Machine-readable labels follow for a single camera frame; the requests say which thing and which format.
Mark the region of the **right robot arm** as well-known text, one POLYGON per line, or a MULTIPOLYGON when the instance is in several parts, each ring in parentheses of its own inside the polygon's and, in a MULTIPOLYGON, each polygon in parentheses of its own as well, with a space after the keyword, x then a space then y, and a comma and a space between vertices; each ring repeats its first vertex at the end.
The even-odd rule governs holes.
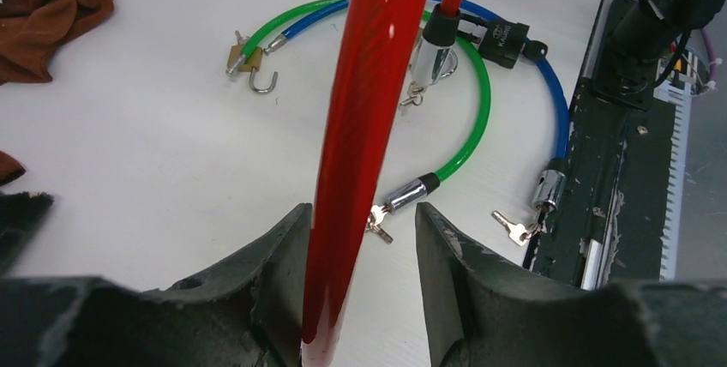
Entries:
POLYGON ((694 30, 726 0, 614 0, 592 75, 595 96, 646 111, 694 30))

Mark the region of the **red cable lock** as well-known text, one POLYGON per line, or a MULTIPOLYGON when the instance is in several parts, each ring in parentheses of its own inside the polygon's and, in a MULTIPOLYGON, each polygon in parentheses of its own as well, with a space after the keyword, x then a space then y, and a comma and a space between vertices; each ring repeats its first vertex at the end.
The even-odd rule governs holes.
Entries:
POLYGON ((333 359, 425 1, 350 0, 309 234, 304 366, 333 359))

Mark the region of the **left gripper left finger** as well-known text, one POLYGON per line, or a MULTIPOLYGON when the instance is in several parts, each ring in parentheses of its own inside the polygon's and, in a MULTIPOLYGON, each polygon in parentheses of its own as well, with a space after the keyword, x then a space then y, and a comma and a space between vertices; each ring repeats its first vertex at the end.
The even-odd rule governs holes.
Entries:
POLYGON ((312 207, 165 290, 1 282, 4 366, 297 366, 312 207))

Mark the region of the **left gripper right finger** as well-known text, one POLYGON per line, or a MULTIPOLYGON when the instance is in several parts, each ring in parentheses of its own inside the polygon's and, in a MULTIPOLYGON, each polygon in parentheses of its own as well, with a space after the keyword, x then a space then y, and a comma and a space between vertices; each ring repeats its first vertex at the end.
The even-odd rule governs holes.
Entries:
POLYGON ((726 284, 619 281, 593 291, 534 274, 428 202, 416 249, 434 366, 723 366, 726 284))

